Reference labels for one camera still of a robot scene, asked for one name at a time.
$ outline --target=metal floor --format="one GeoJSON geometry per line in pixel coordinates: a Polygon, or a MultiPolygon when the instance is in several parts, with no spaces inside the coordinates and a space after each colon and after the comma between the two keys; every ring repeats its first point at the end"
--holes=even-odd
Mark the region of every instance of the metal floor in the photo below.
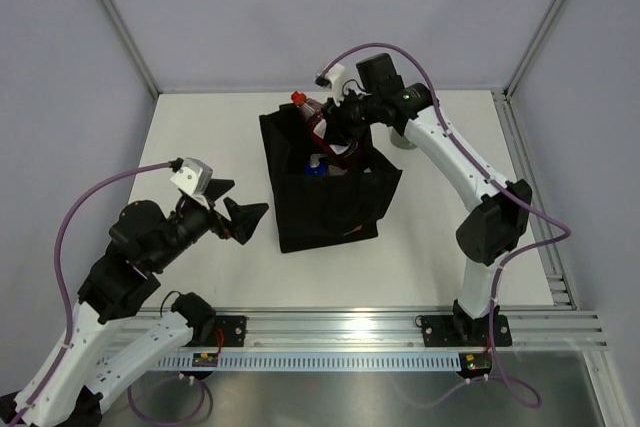
{"type": "MultiPolygon", "coordinates": [[[[413,426],[603,426],[580,353],[504,353],[511,375],[542,394],[543,407],[531,411],[513,400],[503,384],[462,388],[431,409],[430,402],[461,382],[453,373],[215,373],[206,382],[214,397],[212,415],[191,425],[216,427],[413,427],[413,426]]],[[[134,396],[169,373],[150,373],[134,396]]],[[[186,382],[166,384],[138,402],[147,415],[171,421],[188,415],[199,390],[186,382]]],[[[146,426],[121,398],[103,426],[146,426]]]]}

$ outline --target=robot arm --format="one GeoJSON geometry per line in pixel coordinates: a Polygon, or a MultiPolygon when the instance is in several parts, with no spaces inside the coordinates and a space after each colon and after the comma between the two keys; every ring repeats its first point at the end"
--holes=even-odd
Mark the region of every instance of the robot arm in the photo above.
{"type": "Polygon", "coordinates": [[[108,365],[98,365],[116,334],[160,286],[157,274],[208,231],[245,244],[268,209],[267,204],[240,206],[225,198],[227,219],[214,206],[233,181],[212,179],[212,169],[195,159],[180,160],[174,172],[171,180],[181,192],[174,211],[165,217],[148,200],[123,209],[109,230],[105,255],[91,267],[78,292],[70,343],[64,344],[63,336],[27,387],[0,398],[2,420],[9,423],[25,410],[23,423],[36,427],[98,425],[114,399],[160,357],[212,333],[215,311],[195,294],[187,294],[157,326],[108,365]],[[61,355],[40,395],[29,404],[61,355]]]}
{"type": "MultiPolygon", "coordinates": [[[[422,150],[446,176],[462,199],[469,216],[456,231],[458,245],[467,256],[463,287],[454,304],[459,317],[463,338],[469,335],[476,319],[487,316],[491,283],[502,255],[513,250],[524,234],[528,212],[522,209],[490,182],[478,174],[471,162],[462,155],[449,137],[449,133],[485,166],[492,179],[531,203],[531,189],[524,180],[511,183],[495,170],[464,140],[448,121],[442,126],[435,110],[431,92],[423,84],[405,87],[396,73],[391,57],[380,54],[357,64],[364,93],[349,90],[329,99],[325,104],[325,118],[334,137],[357,138],[362,127],[383,123],[422,150]]],[[[344,84],[334,85],[350,78],[344,67],[337,64],[317,83],[343,92],[344,84]]]]}

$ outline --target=red bottle cap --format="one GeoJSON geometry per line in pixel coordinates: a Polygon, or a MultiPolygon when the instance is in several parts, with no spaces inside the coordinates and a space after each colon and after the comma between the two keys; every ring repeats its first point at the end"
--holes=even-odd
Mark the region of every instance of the red bottle cap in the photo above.
{"type": "Polygon", "coordinates": [[[304,93],[298,92],[296,90],[293,94],[291,94],[291,101],[298,107],[300,107],[307,101],[307,96],[304,93]]]}

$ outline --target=perforated metal strip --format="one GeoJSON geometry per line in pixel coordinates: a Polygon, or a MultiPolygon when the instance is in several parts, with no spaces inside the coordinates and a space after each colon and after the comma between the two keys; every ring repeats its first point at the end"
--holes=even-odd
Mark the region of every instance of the perforated metal strip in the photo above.
{"type": "MultiPolygon", "coordinates": [[[[150,370],[218,372],[457,372],[460,370],[458,354],[448,352],[223,352],[217,362],[202,359],[199,352],[176,352],[161,359],[150,370]]],[[[102,361],[108,362],[108,357],[103,358],[102,361]]]]}

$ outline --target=gray wall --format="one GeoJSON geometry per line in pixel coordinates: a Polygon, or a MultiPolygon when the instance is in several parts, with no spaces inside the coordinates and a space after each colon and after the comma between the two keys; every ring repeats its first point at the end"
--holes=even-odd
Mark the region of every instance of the gray wall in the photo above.
{"type": "Polygon", "coordinates": [[[371,41],[409,49],[440,87],[503,86],[550,0],[115,2],[164,91],[255,91],[306,88],[371,41]]]}
{"type": "MultiPolygon", "coordinates": [[[[88,187],[137,164],[153,103],[96,0],[0,0],[0,393],[62,333],[53,244],[88,187]]],[[[74,293],[131,182],[85,204],[64,244],[74,293]]]]}
{"type": "MultiPolygon", "coordinates": [[[[640,0],[569,0],[514,105],[582,307],[640,392],[640,0]]],[[[632,404],[640,420],[640,408],[632,404]]]]}

